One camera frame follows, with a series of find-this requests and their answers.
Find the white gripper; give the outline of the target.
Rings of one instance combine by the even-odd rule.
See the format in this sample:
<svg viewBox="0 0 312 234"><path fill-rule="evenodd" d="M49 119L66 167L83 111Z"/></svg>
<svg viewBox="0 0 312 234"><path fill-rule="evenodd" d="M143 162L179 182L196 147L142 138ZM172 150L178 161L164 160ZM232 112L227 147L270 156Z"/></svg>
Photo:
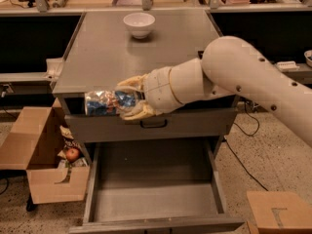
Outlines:
<svg viewBox="0 0 312 234"><path fill-rule="evenodd" d="M126 121L140 120L171 113L182 107L171 88L171 68L166 66L154 69L148 75L133 76L119 82L115 90L130 93L144 92L145 100L140 100L130 111L120 113L120 117Z"/></svg>

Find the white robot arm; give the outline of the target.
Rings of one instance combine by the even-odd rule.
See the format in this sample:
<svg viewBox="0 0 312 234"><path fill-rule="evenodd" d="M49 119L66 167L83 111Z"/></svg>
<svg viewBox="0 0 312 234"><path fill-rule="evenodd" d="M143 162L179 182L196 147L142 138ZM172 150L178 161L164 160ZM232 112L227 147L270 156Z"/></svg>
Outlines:
<svg viewBox="0 0 312 234"><path fill-rule="evenodd" d="M238 95L259 104L312 145L312 89L283 74L238 37L219 37L200 58L131 77L117 89L144 94L133 109L121 114L125 120L171 113L194 101Z"/></svg>

